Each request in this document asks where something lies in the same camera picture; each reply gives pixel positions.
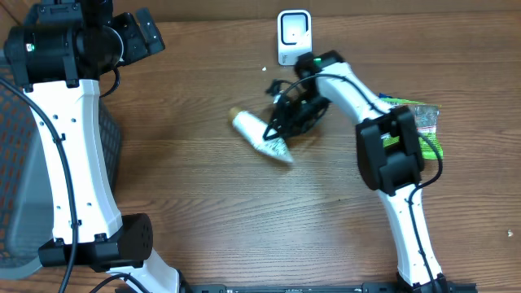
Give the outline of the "white tube with gold cap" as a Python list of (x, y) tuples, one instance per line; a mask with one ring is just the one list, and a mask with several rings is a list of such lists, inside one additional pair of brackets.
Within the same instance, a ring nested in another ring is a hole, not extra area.
[(287, 144), (282, 138), (264, 139), (263, 135), (268, 125), (257, 116), (242, 108), (232, 107), (229, 110), (229, 121), (232, 127), (262, 155), (287, 164), (294, 162)]

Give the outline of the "green Haribo candy bag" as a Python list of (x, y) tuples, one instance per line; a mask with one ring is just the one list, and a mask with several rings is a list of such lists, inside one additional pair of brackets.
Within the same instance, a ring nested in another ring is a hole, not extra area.
[[(438, 151), (440, 158), (443, 159), (443, 149), (436, 136), (438, 118), (440, 108), (435, 104), (427, 104), (423, 102), (403, 99), (403, 98), (381, 98), (384, 102), (394, 107), (407, 106), (414, 114), (415, 123), (419, 133), (422, 133), (434, 145)], [(383, 146), (389, 147), (398, 143), (398, 137), (392, 137), (390, 134), (382, 135)], [(422, 156), (425, 160), (437, 160), (436, 153), (421, 138), (419, 139)]]

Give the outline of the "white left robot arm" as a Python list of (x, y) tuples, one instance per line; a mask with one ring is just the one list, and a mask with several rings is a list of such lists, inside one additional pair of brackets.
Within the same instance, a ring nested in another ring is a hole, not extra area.
[(42, 266), (87, 266), (141, 292), (183, 291), (180, 272), (153, 247), (150, 217), (116, 206), (99, 125), (100, 77), (164, 48), (147, 8), (115, 15), (110, 1), (43, 1), (9, 30), (5, 87), (33, 112), (50, 180)]

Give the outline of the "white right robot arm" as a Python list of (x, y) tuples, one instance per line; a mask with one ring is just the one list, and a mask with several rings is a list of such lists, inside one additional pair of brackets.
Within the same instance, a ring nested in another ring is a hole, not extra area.
[(294, 72), (297, 81), (275, 79), (266, 90), (274, 97), (274, 111), (263, 138), (307, 133), (336, 105), (355, 126), (361, 178), (378, 193), (387, 213), (396, 245), (398, 291), (449, 291), (422, 209), (422, 191), (434, 180), (422, 179), (421, 145), (432, 142), (418, 131), (414, 112), (375, 95), (335, 50), (299, 56)]

